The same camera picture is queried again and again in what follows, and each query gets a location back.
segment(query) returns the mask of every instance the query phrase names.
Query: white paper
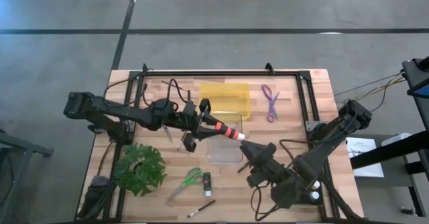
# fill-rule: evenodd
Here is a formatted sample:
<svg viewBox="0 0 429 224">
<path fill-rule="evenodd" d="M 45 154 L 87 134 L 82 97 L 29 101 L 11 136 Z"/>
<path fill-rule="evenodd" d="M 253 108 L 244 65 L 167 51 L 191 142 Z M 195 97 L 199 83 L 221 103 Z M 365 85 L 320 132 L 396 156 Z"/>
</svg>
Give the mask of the white paper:
<svg viewBox="0 0 429 224">
<path fill-rule="evenodd" d="M 376 148 L 374 139 L 347 137 L 346 140 L 349 158 L 358 156 Z M 380 163 L 353 170 L 353 174 L 355 176 L 363 177 L 384 177 L 383 169 L 381 168 Z"/>
</svg>

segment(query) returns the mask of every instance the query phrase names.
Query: green glue stick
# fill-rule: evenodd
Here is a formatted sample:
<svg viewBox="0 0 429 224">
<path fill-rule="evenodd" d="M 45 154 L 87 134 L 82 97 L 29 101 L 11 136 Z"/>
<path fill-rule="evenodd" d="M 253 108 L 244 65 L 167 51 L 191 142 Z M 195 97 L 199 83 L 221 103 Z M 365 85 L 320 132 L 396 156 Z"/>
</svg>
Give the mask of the green glue stick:
<svg viewBox="0 0 429 224">
<path fill-rule="evenodd" d="M 211 197 L 212 196 L 212 178 L 210 176 L 210 172 L 204 172 L 202 174 L 202 183 L 204 185 L 204 196 Z"/>
</svg>

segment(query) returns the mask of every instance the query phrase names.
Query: green scissors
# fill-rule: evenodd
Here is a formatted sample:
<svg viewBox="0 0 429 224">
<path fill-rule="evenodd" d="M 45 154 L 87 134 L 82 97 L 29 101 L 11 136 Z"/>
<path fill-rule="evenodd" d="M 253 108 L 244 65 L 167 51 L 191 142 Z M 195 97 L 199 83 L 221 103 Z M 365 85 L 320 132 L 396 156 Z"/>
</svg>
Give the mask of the green scissors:
<svg viewBox="0 0 429 224">
<path fill-rule="evenodd" d="M 186 187 L 191 184 L 202 184 L 202 170 L 199 167 L 195 167 L 187 173 L 185 176 L 185 180 L 183 183 L 173 192 L 173 194 L 168 197 L 167 201 L 171 201 L 174 197 L 176 197 L 179 193 L 182 192 Z"/>
</svg>

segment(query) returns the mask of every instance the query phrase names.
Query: purple scissors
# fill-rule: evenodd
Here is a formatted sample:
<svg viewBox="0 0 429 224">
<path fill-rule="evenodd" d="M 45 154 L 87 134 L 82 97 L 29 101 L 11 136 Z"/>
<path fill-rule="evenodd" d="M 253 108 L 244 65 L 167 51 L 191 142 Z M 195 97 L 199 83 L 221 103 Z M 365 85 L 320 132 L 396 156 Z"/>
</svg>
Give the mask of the purple scissors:
<svg viewBox="0 0 429 224">
<path fill-rule="evenodd" d="M 277 115 L 277 111 L 274 108 L 274 103 L 277 101 L 277 97 L 279 96 L 279 93 L 273 98 L 273 92 L 271 91 L 270 87 L 266 84 L 262 84 L 262 91 L 263 94 L 268 98 L 269 101 L 269 111 L 267 115 L 267 120 L 269 122 L 273 122 L 274 119 L 279 119 Z"/>
</svg>

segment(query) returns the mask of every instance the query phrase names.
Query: yellow plastic container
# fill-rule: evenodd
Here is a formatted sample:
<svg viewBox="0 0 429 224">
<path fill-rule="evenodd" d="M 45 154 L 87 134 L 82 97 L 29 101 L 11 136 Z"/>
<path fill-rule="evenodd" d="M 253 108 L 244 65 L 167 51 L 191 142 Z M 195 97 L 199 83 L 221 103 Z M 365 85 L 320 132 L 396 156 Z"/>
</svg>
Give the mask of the yellow plastic container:
<svg viewBox="0 0 429 224">
<path fill-rule="evenodd" d="M 236 112 L 243 121 L 250 117 L 250 92 L 246 83 L 201 83 L 199 102 L 202 99 L 210 100 L 212 112 Z"/>
</svg>

